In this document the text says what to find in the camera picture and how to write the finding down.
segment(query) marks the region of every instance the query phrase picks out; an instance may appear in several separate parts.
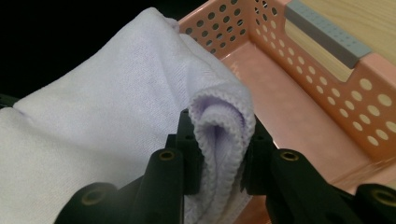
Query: pink plastic basket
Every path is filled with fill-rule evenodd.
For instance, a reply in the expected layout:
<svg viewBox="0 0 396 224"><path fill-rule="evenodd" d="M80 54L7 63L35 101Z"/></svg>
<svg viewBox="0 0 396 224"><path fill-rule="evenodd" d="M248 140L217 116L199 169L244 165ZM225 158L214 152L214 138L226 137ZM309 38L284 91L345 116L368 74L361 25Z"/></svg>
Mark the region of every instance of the pink plastic basket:
<svg viewBox="0 0 396 224"><path fill-rule="evenodd" d="M396 67L382 56L297 0L213 0L179 23L247 85L278 147L350 193L396 179Z"/></svg>

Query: folded towel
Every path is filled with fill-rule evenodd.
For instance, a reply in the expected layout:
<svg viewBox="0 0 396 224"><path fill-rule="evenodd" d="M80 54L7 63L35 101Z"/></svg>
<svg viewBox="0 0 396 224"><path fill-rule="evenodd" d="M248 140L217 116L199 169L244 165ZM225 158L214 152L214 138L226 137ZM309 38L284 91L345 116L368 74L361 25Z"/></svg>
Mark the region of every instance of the folded towel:
<svg viewBox="0 0 396 224"><path fill-rule="evenodd" d="M205 156L186 223L231 223L248 202L240 164L255 119L248 89L156 8L60 79L0 110L0 223L53 223L80 188L121 188L188 108Z"/></svg>

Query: cloth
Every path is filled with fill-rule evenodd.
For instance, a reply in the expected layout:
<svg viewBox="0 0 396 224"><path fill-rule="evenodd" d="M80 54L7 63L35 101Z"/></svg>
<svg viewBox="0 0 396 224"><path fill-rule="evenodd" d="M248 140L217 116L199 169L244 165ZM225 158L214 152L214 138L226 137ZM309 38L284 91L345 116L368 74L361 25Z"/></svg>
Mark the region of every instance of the cloth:
<svg viewBox="0 0 396 224"><path fill-rule="evenodd" d="M232 223L254 132L248 89L178 22L143 10L60 79L0 110L0 223L53 223L80 188L141 176L188 108L205 156L186 223Z"/></svg>

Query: dark surface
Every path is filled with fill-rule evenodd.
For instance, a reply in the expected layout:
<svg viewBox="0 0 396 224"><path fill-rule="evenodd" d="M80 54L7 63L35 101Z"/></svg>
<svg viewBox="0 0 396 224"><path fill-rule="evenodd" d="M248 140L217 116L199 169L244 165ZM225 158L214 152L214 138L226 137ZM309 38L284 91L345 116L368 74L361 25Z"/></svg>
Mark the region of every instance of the dark surface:
<svg viewBox="0 0 396 224"><path fill-rule="evenodd" d="M22 98L91 57L147 7L180 20L204 0L0 3L0 93Z"/></svg>

